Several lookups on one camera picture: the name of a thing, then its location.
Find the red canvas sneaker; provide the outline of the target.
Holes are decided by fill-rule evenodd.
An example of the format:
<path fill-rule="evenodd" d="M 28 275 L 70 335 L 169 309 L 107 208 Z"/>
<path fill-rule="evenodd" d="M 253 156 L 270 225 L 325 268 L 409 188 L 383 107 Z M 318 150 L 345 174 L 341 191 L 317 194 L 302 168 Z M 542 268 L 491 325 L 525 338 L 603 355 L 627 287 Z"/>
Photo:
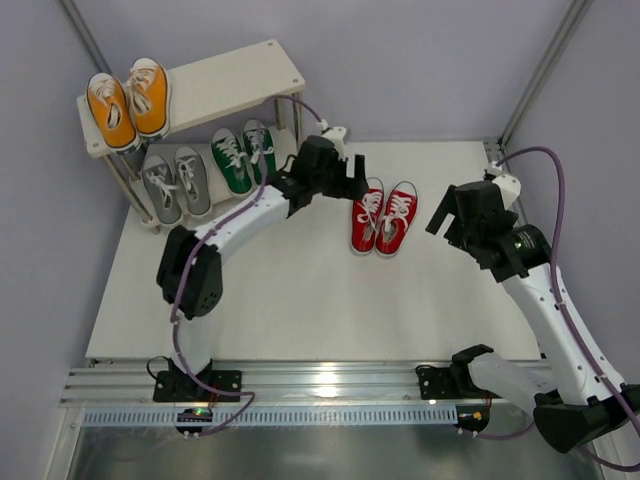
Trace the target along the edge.
<path fill-rule="evenodd" d="M 375 246 L 379 219 L 384 208 L 385 191 L 377 177 L 367 179 L 368 190 L 353 202 L 351 214 L 351 248 L 357 255 L 368 255 Z"/>
<path fill-rule="evenodd" d="M 399 182 L 389 194 L 379 223 L 375 248 L 384 257 L 395 256 L 418 209 L 418 190 L 410 181 Z"/>

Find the green canvas sneaker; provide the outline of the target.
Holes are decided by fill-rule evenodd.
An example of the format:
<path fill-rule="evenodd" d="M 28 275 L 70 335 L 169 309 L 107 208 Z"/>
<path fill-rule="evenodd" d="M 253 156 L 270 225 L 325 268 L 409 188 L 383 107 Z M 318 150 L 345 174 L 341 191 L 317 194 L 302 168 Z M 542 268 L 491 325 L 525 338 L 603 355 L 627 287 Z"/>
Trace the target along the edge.
<path fill-rule="evenodd" d="M 238 137 L 229 128 L 220 128 L 211 140 L 212 156 L 232 194 L 243 196 L 252 189 L 246 152 Z"/>
<path fill-rule="evenodd" d="M 271 132 L 259 120 L 250 119 L 244 124 L 242 141 L 249 156 L 255 184 L 260 185 L 264 177 L 275 173 L 277 169 Z"/>

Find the grey canvas sneaker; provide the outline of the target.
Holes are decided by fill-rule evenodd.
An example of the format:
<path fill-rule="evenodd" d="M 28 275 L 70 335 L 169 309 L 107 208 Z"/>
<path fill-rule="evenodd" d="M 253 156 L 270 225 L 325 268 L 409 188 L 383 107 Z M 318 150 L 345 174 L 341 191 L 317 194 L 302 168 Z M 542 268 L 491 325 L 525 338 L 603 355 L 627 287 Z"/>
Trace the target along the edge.
<path fill-rule="evenodd" d="M 203 158 L 192 147 L 180 146 L 176 150 L 174 164 L 190 215 L 196 218 L 206 216 L 212 202 Z"/>
<path fill-rule="evenodd" d="M 178 186 L 169 163 L 159 155 L 147 156 L 142 165 L 144 189 L 163 226 L 174 226 L 182 219 L 177 200 Z"/>

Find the orange canvas sneaker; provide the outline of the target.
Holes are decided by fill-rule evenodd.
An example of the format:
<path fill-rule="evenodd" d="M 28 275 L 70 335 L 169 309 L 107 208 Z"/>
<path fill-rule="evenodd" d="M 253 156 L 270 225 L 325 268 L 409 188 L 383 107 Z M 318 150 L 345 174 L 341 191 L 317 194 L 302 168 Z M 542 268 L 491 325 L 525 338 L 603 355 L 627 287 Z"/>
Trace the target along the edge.
<path fill-rule="evenodd" d="M 86 88 L 91 116 L 107 147 L 127 154 L 140 146 L 140 137 L 129 113 L 128 99 L 122 84 L 108 73 L 93 75 Z"/>
<path fill-rule="evenodd" d="M 151 58 L 138 58 L 129 70 L 126 90 L 140 136 L 147 140 L 166 137 L 170 129 L 171 84 L 165 68 Z"/>

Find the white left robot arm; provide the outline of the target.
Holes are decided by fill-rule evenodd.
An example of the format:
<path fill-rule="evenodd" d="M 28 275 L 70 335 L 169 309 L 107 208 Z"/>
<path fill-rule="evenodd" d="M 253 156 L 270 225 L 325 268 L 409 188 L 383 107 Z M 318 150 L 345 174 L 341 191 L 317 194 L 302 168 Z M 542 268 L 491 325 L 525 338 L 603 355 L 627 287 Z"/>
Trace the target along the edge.
<path fill-rule="evenodd" d="M 182 226 L 168 234 L 156 283 L 171 306 L 172 363 L 196 385 L 197 375 L 211 364 L 210 341 L 202 333 L 202 317 L 220 302 L 223 266 L 241 247 L 266 228 L 307 207 L 316 195 L 360 200 L 368 191 L 366 160 L 354 157 L 354 174 L 337 138 L 311 135 L 289 167 L 263 178 L 253 196 L 195 230 Z"/>

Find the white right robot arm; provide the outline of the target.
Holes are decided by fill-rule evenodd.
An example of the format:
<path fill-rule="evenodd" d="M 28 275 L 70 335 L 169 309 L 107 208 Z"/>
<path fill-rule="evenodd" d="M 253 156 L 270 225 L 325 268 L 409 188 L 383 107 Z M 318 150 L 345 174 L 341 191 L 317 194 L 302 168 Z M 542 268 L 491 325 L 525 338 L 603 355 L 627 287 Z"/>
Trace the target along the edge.
<path fill-rule="evenodd" d="M 639 388 L 602 355 L 551 264 L 551 248 L 533 225 L 517 225 L 492 181 L 448 187 L 426 230 L 447 216 L 448 243 L 489 270 L 524 315 L 552 376 L 530 373 L 479 344 L 452 357 L 459 392 L 491 392 L 533 418 L 544 440 L 567 453 L 626 424 L 639 413 Z"/>

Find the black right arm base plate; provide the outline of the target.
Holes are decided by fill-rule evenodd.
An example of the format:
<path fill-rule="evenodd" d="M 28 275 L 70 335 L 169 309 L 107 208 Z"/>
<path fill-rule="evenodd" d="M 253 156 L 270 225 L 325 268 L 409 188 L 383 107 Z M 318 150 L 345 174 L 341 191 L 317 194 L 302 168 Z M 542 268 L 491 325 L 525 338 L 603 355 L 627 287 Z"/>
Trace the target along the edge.
<path fill-rule="evenodd" d="M 449 367 L 419 365 L 415 373 L 422 400 L 454 400 L 462 397 Z"/>

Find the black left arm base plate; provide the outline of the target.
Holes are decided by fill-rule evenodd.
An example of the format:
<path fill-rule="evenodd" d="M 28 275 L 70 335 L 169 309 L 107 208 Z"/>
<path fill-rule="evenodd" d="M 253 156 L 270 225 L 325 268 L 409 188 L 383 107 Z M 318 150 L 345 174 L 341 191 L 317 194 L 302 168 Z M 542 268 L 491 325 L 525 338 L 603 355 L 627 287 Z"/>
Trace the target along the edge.
<path fill-rule="evenodd" d="M 197 378 L 210 388 L 232 392 L 232 395 L 210 392 L 195 383 L 181 370 L 164 370 L 156 375 L 152 399 L 156 403 L 237 403 L 240 401 L 238 396 L 242 388 L 240 370 L 203 370 L 197 374 Z"/>

